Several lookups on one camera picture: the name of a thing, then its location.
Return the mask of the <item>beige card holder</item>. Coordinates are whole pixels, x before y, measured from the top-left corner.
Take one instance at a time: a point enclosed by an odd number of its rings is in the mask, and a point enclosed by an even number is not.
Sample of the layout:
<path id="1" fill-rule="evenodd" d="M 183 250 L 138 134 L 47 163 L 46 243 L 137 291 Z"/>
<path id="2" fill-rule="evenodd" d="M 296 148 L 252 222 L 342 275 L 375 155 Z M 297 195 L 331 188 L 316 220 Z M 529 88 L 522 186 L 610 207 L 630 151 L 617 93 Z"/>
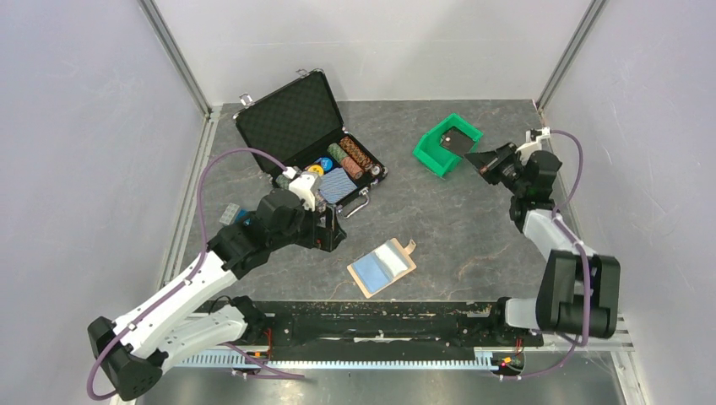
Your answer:
<path id="1" fill-rule="evenodd" d="M 402 246 L 392 238 L 352 262 L 347 270 L 363 295 L 370 299 L 417 268 L 411 258 L 415 248 L 414 240 Z"/>

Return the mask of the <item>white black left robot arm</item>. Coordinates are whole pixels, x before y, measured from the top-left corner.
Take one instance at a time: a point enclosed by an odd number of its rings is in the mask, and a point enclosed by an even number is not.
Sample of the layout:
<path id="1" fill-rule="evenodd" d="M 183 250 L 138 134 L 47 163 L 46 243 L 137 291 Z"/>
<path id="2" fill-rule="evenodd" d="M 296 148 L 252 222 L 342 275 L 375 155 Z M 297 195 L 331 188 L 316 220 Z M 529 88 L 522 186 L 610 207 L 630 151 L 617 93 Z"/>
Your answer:
<path id="1" fill-rule="evenodd" d="M 295 193 L 272 190 L 256 210 L 220 229 L 183 272 L 143 304 L 115 320 L 100 316 L 89 324 L 95 362 L 86 381 L 88 396 L 133 400 L 172 367 L 207 348 L 258 342 L 266 316 L 246 296 L 198 320 L 187 317 L 265 264 L 274 251 L 291 245 L 333 251 L 345 237 L 334 205 L 307 209 Z"/>

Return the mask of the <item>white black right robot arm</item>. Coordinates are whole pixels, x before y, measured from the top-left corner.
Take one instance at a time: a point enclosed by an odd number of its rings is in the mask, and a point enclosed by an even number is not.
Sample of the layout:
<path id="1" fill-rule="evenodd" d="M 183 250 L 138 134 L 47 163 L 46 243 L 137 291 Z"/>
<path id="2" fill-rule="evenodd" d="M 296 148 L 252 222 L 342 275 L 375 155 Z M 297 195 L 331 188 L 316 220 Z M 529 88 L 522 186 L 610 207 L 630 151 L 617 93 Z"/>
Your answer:
<path id="1" fill-rule="evenodd" d="M 522 329 L 583 340 L 611 338 L 617 327 L 621 265 L 586 246 L 564 223 L 551 196 L 561 161 L 544 150 L 524 159 L 513 143 L 464 157 L 488 184 L 512 193 L 511 220 L 546 260 L 534 298 L 499 299 L 498 315 L 487 322 L 490 338 L 509 344 Z"/>

